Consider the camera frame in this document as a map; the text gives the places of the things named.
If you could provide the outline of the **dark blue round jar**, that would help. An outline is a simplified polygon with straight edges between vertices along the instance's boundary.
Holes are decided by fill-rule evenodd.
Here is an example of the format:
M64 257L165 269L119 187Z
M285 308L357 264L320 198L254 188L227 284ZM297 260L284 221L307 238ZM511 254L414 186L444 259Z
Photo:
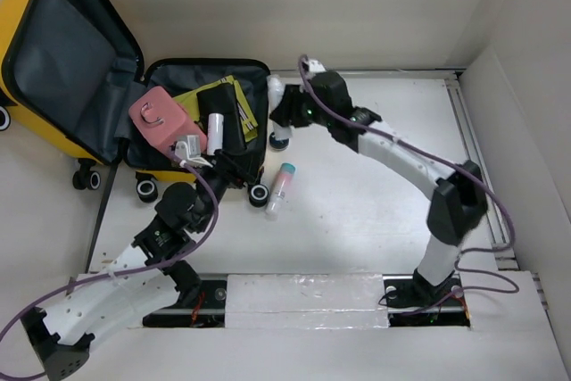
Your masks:
M269 135L269 146L275 151L283 151L289 146L290 132L272 131Z

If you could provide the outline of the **pink teal-capped tube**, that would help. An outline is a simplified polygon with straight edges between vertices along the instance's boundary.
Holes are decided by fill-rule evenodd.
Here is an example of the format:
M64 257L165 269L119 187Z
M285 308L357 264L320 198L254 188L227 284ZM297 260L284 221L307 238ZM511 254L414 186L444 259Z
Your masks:
M286 193L290 187L296 168L289 162L281 164L269 193L269 200L265 209L265 214L270 219L276 219L285 201Z

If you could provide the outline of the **black pouch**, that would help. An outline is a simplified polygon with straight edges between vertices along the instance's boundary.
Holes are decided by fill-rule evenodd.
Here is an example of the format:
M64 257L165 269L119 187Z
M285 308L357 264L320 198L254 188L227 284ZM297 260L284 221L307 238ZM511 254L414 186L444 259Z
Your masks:
M246 143L236 100L236 91L230 83L205 89L197 95L201 121L207 125L208 155L218 150L239 154Z

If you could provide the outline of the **yellow-green shorts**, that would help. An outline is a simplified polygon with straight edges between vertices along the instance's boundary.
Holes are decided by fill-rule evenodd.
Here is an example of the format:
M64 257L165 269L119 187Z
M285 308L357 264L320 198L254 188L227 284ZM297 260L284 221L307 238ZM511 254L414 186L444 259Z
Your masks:
M222 84L229 84L234 90L234 94L236 96L236 101L238 104L238 111L242 122L244 139L246 143L249 143L258 136L258 122L254 117L251 106L246 100L244 91L240 83L232 75L226 76L210 84L201 86L196 90L188 91L181 95L177 95L174 97L174 100L177 101L186 109L188 115L194 121L198 121L200 116L200 111L199 111L197 96L203 91L210 90Z

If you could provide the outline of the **pink cosmetic case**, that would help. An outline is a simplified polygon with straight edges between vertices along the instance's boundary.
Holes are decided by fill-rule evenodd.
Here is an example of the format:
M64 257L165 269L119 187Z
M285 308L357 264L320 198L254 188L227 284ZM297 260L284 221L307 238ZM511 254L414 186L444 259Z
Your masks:
M191 146L191 154L197 156L206 151L206 134L163 87L148 90L129 107L128 115L146 142L167 157L171 147L185 136L198 139Z

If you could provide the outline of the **yellow hard-shell suitcase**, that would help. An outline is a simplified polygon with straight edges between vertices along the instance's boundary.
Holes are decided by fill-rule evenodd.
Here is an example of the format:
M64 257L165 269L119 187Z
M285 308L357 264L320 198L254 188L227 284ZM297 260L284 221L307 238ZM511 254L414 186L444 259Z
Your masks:
M18 121L75 158L72 184L95 190L96 164L127 164L139 199L151 203L161 181L191 181L152 148L128 115L153 87L171 96L232 75L258 122L239 154L254 186L266 153L269 68L253 59L170 58L146 65L135 37L110 0L1 0L1 125Z

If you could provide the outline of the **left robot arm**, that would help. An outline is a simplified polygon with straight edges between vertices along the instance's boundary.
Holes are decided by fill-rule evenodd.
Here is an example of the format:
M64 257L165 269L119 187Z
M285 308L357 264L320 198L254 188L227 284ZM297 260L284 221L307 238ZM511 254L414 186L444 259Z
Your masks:
M198 175L195 183L168 186L151 222L119 256L68 288L61 301L35 304L20 317L48 379L71 376L96 346L146 315L198 300L202 280L185 259L200 246L192 236L206 238L212 232L223 195L230 187L243 187L244 180L221 162L203 168L189 161L179 165Z

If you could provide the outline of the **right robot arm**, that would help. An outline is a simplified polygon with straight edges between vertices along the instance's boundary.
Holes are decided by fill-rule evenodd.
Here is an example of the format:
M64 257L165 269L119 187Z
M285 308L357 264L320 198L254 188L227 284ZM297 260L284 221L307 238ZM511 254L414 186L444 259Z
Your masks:
M488 212L485 193L475 183L482 177L480 167L472 161L440 164L413 151L380 115L352 103L345 80L335 71L317 73L298 86L272 75L268 99L276 137L320 125L337 143L382 163L428 199L430 238L408 289L424 304L440 299L466 236Z

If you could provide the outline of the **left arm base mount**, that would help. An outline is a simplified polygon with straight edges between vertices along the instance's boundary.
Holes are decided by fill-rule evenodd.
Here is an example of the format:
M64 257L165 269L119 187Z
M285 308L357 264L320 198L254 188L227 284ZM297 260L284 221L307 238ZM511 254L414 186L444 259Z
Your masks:
M148 328L223 328L228 298L228 274L195 274L189 292L169 306L146 315Z

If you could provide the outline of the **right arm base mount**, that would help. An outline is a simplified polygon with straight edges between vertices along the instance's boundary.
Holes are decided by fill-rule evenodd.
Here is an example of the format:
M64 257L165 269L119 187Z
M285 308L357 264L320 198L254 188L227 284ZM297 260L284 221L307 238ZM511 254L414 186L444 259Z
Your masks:
M438 287L422 284L408 275L384 278L385 292L378 305L387 309L389 327L470 327L464 296L456 293L436 305L452 290L461 288L458 276L452 275Z

